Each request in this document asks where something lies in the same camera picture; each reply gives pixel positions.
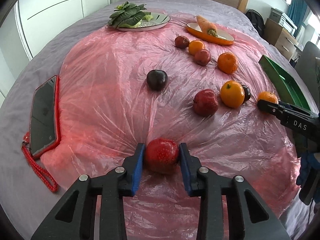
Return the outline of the blue gloved right hand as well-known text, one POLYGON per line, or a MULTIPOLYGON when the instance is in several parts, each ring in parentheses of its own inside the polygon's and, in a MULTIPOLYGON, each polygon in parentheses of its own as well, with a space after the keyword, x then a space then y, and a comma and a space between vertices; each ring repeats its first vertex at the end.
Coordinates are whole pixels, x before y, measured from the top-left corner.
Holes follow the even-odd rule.
POLYGON ((312 168, 319 171, 319 153, 303 153, 300 158, 300 170, 296 180, 298 186, 303 185, 312 168))

